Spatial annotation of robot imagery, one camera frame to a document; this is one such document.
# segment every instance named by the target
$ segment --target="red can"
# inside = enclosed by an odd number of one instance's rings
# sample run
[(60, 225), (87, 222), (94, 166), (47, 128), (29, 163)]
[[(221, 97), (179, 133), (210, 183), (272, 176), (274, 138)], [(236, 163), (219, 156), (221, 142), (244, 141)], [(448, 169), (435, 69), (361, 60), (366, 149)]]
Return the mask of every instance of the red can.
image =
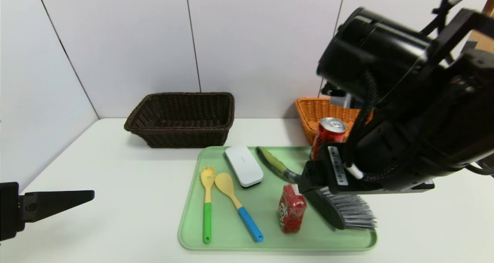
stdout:
[(325, 117), (319, 122), (316, 131), (316, 138), (312, 144), (310, 159), (315, 161), (317, 153), (323, 143), (326, 142), (343, 142), (346, 132), (346, 125), (341, 119), (336, 117)]
[(283, 233), (296, 233), (300, 230), (307, 203), (298, 191), (296, 184), (283, 186), (283, 194), (279, 200), (278, 217)]

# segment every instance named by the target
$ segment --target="white case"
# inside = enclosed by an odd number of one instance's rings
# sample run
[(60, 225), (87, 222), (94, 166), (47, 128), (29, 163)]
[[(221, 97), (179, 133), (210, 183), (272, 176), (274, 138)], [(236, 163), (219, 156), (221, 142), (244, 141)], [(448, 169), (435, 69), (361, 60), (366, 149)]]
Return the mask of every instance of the white case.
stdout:
[(261, 182), (264, 173), (247, 147), (228, 147), (225, 153), (242, 187)]

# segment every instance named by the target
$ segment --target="orange wicker basket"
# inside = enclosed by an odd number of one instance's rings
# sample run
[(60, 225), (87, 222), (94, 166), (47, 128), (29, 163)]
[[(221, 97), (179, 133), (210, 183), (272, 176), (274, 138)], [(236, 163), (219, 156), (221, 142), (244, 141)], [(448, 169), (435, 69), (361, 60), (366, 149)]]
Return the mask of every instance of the orange wicker basket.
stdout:
[(316, 137), (316, 130), (324, 117), (336, 117), (345, 122), (347, 129), (345, 133), (345, 141), (353, 127), (353, 123), (359, 115), (359, 109), (348, 109), (340, 106), (331, 105), (329, 98), (299, 98), (295, 101), (300, 120), (302, 121), (302, 129), (304, 130), (305, 138), (309, 145), (312, 145)]

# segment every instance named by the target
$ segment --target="green handle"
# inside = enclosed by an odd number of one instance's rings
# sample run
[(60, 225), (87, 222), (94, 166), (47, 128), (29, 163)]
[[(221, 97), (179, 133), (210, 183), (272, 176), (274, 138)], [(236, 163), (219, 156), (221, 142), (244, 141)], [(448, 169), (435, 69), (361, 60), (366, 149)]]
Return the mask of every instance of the green handle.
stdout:
[(278, 174), (283, 176), (284, 171), (287, 169), (287, 167), (278, 159), (276, 159), (271, 152), (266, 150), (264, 147), (257, 147), (258, 154), (263, 156), (266, 161), (275, 169), (277, 170)]
[(211, 203), (204, 204), (203, 242), (211, 242)]
[(261, 160), (272, 170), (276, 175), (281, 177), (283, 180), (298, 184), (300, 180), (300, 175), (289, 170), (281, 161), (279, 161), (271, 152), (269, 152), (264, 147), (256, 147), (257, 154)]

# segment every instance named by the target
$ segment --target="green tray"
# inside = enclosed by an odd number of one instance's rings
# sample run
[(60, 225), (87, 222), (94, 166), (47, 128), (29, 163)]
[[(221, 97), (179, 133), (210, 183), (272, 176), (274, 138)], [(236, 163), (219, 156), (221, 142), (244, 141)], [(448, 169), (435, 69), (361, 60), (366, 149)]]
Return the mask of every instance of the green tray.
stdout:
[[(264, 171), (258, 185), (243, 189), (225, 156), (227, 147), (208, 147), (199, 154), (194, 178), (187, 197), (178, 230), (180, 244), (189, 250), (211, 251), (321, 251), (361, 252), (374, 248), (377, 234), (370, 231), (347, 229), (337, 230), (329, 225), (310, 204), (307, 205), (302, 227), (298, 233), (282, 233), (279, 228), (277, 208), (287, 182), (278, 178), (260, 161), (255, 147), (249, 147)], [(290, 170), (301, 173), (310, 147), (267, 147)], [(249, 212), (264, 235), (264, 241), (252, 240), (231, 200), (212, 186), (212, 237), (209, 244), (203, 243), (204, 187), (199, 171), (211, 165), (216, 173), (227, 172), (233, 177), (235, 194)]]

